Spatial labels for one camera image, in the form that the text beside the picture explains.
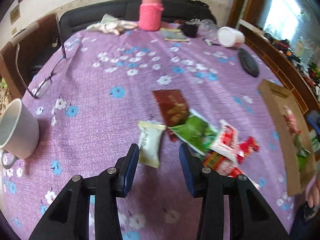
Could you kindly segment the person right hand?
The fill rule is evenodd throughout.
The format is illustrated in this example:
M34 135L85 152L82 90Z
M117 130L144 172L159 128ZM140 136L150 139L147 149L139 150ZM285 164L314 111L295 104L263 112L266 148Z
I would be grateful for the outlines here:
M314 206L319 205L319 199L320 199L319 190L320 190L320 178L318 174L315 179L315 182L313 183L312 187L308 192L307 201L308 201L308 206L310 208L313 208Z

